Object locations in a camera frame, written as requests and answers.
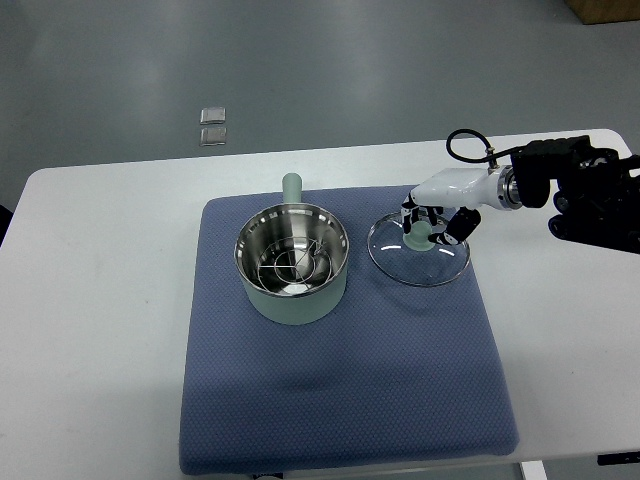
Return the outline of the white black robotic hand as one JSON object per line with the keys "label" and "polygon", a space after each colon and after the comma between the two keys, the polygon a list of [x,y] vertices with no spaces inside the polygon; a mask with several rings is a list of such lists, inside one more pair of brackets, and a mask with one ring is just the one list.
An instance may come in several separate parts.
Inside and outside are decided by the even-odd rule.
{"label": "white black robotic hand", "polygon": [[461,244],[480,224],[483,205],[522,207],[512,167],[445,169],[414,187],[401,204],[403,240],[422,251]]}

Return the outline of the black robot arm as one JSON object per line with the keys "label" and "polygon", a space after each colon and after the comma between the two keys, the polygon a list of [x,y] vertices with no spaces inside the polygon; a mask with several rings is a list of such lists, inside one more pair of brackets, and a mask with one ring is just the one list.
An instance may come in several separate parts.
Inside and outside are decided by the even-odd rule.
{"label": "black robot arm", "polygon": [[551,200],[558,214],[548,221],[560,239],[639,252],[639,156],[622,158],[594,147],[587,135],[535,140],[511,153],[520,202],[541,208]]}

